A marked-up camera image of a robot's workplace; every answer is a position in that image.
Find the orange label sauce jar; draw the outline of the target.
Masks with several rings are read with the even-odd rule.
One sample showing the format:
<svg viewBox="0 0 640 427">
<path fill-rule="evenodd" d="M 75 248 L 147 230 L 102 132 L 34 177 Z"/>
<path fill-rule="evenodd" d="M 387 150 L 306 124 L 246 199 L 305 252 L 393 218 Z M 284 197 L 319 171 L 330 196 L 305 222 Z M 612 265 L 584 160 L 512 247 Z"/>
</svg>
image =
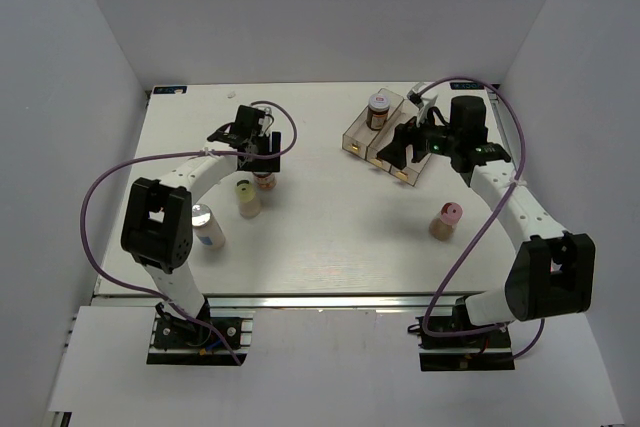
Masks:
<svg viewBox="0 0 640 427">
<path fill-rule="evenodd" d="M 262 191 L 273 190 L 277 185 L 276 174 L 273 172 L 254 173 L 253 181 L 256 187 Z"/>
</svg>

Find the dark brown sauce jar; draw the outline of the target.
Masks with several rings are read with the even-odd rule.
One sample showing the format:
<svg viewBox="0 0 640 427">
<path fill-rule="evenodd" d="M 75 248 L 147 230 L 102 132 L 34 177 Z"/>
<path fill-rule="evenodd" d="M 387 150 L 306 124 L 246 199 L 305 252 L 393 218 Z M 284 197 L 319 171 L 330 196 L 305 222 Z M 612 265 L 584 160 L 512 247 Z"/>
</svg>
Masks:
<svg viewBox="0 0 640 427">
<path fill-rule="evenodd" d="M 374 131 L 381 130 L 386 123 L 389 109 L 390 100 L 386 94 L 379 92 L 371 95 L 367 104 L 367 126 Z"/>
</svg>

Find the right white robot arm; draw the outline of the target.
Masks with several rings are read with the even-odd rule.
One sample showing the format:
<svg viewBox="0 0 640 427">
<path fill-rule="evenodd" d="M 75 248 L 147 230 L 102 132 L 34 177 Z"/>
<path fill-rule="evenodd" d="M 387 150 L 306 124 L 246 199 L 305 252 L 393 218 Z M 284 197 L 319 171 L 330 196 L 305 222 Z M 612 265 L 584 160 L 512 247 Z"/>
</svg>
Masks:
<svg viewBox="0 0 640 427">
<path fill-rule="evenodd" d="M 466 346 L 493 326 L 587 311 L 596 257 L 588 235 L 569 232 L 521 183 L 507 151 L 489 141 L 485 120 L 482 98 L 456 96 L 449 117 L 424 110 L 398 125 L 377 155 L 398 169 L 428 154 L 449 158 L 511 240 L 516 256 L 504 285 L 462 299 L 451 321 L 453 337 Z"/>
</svg>

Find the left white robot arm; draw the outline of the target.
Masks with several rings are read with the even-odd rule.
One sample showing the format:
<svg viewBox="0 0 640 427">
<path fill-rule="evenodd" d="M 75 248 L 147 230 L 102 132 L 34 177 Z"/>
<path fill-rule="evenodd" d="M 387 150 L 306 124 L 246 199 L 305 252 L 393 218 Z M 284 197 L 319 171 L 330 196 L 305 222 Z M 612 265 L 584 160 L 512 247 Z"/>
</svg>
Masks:
<svg viewBox="0 0 640 427">
<path fill-rule="evenodd" d="M 168 315 L 180 317 L 176 331 L 188 345 L 205 343 L 212 325 L 188 266 L 192 207 L 236 172 L 280 171 L 286 150 L 273 129 L 277 107 L 270 101 L 239 106 L 234 121 L 210 134 L 200 152 L 159 178 L 140 177 L 131 185 L 121 247 L 150 275 Z"/>
</svg>

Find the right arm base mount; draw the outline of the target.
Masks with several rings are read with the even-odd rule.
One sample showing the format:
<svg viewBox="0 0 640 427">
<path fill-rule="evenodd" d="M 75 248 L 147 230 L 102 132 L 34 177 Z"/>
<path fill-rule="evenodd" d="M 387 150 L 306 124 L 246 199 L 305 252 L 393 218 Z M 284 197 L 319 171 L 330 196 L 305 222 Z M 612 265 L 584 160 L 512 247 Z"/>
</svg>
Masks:
<svg viewBox="0 0 640 427">
<path fill-rule="evenodd" d="M 407 327 L 407 333 L 418 340 L 422 372 L 483 372 L 515 369 L 512 344 L 507 329 L 462 337 L 434 337 L 422 327 L 422 316 Z M 436 333 L 471 330 L 462 306 L 436 307 L 428 320 L 428 328 Z"/>
</svg>

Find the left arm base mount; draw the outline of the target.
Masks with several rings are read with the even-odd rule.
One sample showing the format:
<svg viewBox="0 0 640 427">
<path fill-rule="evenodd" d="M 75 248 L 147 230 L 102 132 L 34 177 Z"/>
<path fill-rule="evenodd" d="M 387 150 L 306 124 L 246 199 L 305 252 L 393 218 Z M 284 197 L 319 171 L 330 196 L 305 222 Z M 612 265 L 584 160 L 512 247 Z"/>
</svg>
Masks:
<svg viewBox="0 0 640 427">
<path fill-rule="evenodd" d="M 166 312 L 162 302 L 155 306 L 155 317 L 147 350 L 147 365 L 232 366 L 244 363 L 251 345 L 253 315 L 226 314 L 206 310 L 198 319 L 211 324 L 219 333 Z"/>
</svg>

